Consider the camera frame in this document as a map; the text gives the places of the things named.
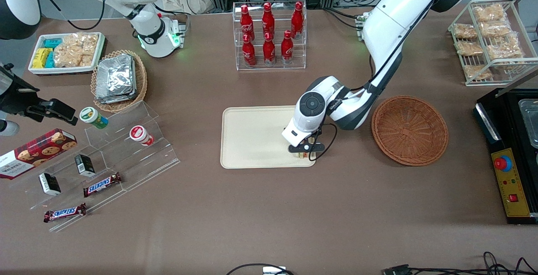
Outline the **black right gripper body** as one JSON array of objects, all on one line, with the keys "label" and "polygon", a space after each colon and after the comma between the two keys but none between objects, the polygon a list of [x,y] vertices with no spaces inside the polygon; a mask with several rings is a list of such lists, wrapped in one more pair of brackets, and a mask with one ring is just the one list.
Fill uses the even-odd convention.
[{"label": "black right gripper body", "polygon": [[11,115],[26,116],[30,108],[40,104],[37,95],[39,89],[15,75],[13,67],[13,64],[1,66],[0,110]]}]

